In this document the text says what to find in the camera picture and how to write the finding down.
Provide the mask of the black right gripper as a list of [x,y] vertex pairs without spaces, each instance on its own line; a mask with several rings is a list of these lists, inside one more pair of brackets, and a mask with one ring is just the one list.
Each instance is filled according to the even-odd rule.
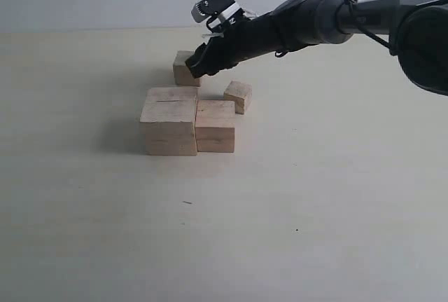
[[198,46],[185,64],[194,78],[201,78],[267,53],[283,55],[288,52],[287,26],[285,13],[266,13],[227,27],[216,26],[211,29],[215,37],[208,45]]

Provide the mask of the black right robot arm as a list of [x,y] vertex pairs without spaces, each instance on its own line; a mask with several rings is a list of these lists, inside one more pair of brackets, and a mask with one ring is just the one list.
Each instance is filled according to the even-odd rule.
[[256,18],[235,0],[201,0],[192,17],[211,33],[186,61],[196,78],[362,34],[396,56],[414,85],[447,94],[447,0],[287,0]]

